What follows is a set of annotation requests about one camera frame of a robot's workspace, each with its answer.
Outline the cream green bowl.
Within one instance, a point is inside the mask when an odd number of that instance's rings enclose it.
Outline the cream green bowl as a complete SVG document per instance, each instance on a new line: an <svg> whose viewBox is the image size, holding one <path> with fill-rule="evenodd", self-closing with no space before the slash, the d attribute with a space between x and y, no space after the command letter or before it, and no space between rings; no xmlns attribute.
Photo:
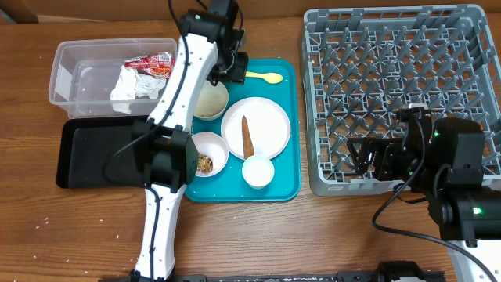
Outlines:
<svg viewBox="0 0 501 282"><path fill-rule="evenodd" d="M228 101L229 92L221 82L212 85L209 81L205 81L200 91L194 116L204 121L215 120L224 113Z"/></svg>

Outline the red snack wrapper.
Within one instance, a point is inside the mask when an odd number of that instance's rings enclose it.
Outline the red snack wrapper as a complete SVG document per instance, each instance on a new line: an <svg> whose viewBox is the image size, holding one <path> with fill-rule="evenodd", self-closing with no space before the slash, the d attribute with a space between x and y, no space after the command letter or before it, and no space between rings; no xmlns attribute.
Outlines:
<svg viewBox="0 0 501 282"><path fill-rule="evenodd" d="M155 78L170 78L175 65L175 57L170 52L140 56L124 62L126 68Z"/></svg>

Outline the brown carrot stick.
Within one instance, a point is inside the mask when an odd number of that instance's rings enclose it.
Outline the brown carrot stick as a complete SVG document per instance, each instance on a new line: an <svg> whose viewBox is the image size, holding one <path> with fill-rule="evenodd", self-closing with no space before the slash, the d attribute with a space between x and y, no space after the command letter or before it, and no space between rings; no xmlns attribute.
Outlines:
<svg viewBox="0 0 501 282"><path fill-rule="evenodd" d="M246 160L254 155L254 146L251 141L251 135L247 123L247 118L245 116L242 117L242 137L243 137L243 156L244 159Z"/></svg>

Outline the pink bowl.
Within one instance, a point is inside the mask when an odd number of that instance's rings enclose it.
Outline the pink bowl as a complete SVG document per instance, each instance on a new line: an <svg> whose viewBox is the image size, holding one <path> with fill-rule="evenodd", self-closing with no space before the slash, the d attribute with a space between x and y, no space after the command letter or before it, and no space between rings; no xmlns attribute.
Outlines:
<svg viewBox="0 0 501 282"><path fill-rule="evenodd" d="M196 176L211 177L221 172L229 159L229 149L223 138L213 132L199 132L193 135L193 142L199 154L206 154L213 161L212 172L204 174L196 170Z"/></svg>

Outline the brown food scrap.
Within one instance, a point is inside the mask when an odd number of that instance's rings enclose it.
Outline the brown food scrap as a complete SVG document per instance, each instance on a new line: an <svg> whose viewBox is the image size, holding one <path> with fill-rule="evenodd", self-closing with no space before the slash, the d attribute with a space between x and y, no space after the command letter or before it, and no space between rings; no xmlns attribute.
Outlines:
<svg viewBox="0 0 501 282"><path fill-rule="evenodd" d="M213 170L213 161L206 154L199 154L197 171L208 174Z"/></svg>

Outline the white napkin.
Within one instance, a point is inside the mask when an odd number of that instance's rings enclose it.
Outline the white napkin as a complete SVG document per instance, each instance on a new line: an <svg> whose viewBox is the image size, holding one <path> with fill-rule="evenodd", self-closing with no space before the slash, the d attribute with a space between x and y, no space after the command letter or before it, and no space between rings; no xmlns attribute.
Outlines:
<svg viewBox="0 0 501 282"><path fill-rule="evenodd" d="M166 84L166 78L140 74L136 69L121 66L117 83L110 93L112 108L115 112L130 114L131 100L157 99Z"/></svg>

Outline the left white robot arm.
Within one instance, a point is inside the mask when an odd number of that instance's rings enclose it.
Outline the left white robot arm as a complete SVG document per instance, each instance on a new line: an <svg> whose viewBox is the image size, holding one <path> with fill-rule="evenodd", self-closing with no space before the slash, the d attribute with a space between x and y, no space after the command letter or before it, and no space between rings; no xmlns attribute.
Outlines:
<svg viewBox="0 0 501 282"><path fill-rule="evenodd" d="M180 32L178 57L161 101L132 141L143 173L146 220L141 255L133 281L169 281L175 271L174 239L179 206L195 176L198 153L190 126L204 82L241 84L248 55L240 51L244 29L238 5L213 4L190 10L175 21Z"/></svg>

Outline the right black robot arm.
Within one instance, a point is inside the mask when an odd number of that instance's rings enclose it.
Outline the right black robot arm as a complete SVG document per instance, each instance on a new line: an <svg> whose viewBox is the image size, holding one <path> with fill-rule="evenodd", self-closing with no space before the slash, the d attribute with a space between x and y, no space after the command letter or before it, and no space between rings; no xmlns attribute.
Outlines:
<svg viewBox="0 0 501 282"><path fill-rule="evenodd" d="M459 118L432 121L410 114L402 138L350 138L348 149L361 175L370 166L376 178L400 179L372 218L387 233L428 240L446 247L458 279L500 279L500 192L483 185L484 133L478 123ZM405 188L420 194L438 225L438 237L378 223L380 214Z"/></svg>

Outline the black waste tray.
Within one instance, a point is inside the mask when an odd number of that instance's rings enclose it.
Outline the black waste tray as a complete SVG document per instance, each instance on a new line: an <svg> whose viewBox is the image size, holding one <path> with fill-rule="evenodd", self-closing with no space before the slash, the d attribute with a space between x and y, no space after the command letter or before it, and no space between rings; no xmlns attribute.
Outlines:
<svg viewBox="0 0 501 282"><path fill-rule="evenodd" d="M153 141L170 136L159 127L145 139L130 143L155 128L146 116L72 119L63 126L56 184L64 189L114 186L151 186L146 164L153 156Z"/></svg>

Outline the yellow plastic spoon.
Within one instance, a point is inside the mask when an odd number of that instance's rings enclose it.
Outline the yellow plastic spoon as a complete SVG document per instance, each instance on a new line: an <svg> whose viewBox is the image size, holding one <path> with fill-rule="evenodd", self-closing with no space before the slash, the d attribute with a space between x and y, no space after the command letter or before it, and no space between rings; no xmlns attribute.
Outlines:
<svg viewBox="0 0 501 282"><path fill-rule="evenodd" d="M272 85L279 84L283 80L283 76L281 74L271 73L271 72L262 74L262 73L247 71L246 77L259 78Z"/></svg>

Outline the teal plastic tray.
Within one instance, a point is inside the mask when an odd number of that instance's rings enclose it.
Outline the teal plastic tray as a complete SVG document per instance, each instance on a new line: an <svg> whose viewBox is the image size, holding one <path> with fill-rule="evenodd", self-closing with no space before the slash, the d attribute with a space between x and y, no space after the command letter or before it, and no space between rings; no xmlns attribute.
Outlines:
<svg viewBox="0 0 501 282"><path fill-rule="evenodd" d="M225 112L239 100L262 97L279 104L286 112L291 127L285 149L271 159L275 168L273 180L260 190L250 187L242 176L243 159L229 151L225 167L211 177L197 176L186 189L185 195L196 202L252 202L288 201L301 188L301 150L298 128L297 89L294 67L283 59L255 59L248 70L256 73L277 73L283 76L279 84L269 84L259 78L248 78L242 85L227 83L229 102L221 117L213 121L194 118L192 133L213 132L221 136L221 123Z"/></svg>

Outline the large white plate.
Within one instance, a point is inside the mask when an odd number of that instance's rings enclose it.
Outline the large white plate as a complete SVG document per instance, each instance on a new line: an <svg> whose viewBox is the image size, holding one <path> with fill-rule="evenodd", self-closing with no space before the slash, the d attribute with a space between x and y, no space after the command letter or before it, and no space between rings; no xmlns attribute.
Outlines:
<svg viewBox="0 0 501 282"><path fill-rule="evenodd" d="M255 154L273 159L285 149L291 127L284 109L270 99L250 97L234 103L222 119L221 136L234 156L244 158L243 116L247 119Z"/></svg>

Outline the small white cup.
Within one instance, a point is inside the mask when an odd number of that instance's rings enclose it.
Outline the small white cup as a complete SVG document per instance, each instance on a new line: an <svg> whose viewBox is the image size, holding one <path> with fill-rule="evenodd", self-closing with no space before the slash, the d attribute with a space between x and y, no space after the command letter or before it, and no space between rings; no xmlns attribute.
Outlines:
<svg viewBox="0 0 501 282"><path fill-rule="evenodd" d="M242 166L242 176L253 189L260 190L273 180L275 168L270 159L261 155L247 158Z"/></svg>

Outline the clear plastic bin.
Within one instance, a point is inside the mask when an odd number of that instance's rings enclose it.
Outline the clear plastic bin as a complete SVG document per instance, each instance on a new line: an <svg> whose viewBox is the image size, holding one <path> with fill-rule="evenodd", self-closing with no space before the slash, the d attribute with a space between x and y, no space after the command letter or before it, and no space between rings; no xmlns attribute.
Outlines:
<svg viewBox="0 0 501 282"><path fill-rule="evenodd" d="M172 38L113 38L66 41L56 50L49 84L49 102L63 108L69 118L148 115L157 99L147 96L112 100L124 62L159 52L177 53Z"/></svg>

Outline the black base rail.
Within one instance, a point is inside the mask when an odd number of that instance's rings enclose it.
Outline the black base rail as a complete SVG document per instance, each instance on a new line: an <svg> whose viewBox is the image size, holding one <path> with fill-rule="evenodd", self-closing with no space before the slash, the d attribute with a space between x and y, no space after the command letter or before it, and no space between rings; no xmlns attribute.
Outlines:
<svg viewBox="0 0 501 282"><path fill-rule="evenodd" d="M335 274L206 277L175 276L169 282L446 282L441 271L422 270L413 261L380 262L375 270L340 271Z"/></svg>

